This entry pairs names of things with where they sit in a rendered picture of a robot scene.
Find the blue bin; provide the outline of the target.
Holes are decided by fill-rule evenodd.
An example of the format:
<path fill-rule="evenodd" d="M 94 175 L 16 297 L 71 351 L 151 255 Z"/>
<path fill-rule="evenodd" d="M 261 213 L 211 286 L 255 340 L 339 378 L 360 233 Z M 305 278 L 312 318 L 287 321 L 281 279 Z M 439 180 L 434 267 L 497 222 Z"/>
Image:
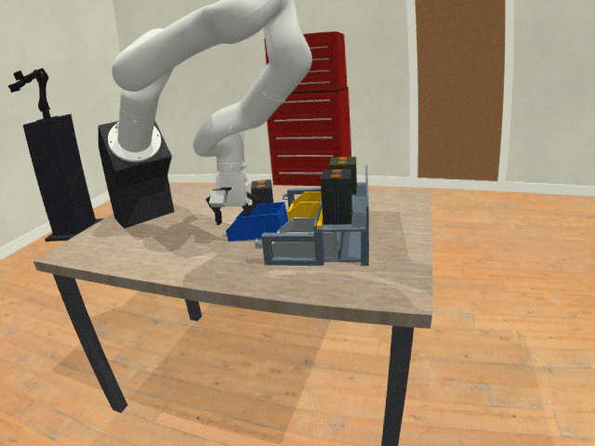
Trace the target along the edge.
<path fill-rule="evenodd" d="M 244 213 L 243 210 L 226 230 L 229 242 L 261 240 L 262 233 L 277 233 L 288 222 L 284 202 L 257 204 L 251 216 Z"/>

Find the yellow open bin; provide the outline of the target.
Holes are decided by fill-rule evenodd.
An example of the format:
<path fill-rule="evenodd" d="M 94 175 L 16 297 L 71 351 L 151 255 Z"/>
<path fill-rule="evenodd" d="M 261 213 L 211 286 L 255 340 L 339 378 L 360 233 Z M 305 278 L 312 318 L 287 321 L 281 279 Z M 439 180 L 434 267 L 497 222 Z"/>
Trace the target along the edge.
<path fill-rule="evenodd" d="M 305 191 L 291 203 L 287 211 L 288 221 L 293 217 L 316 217 L 321 200 L 320 191 Z"/>

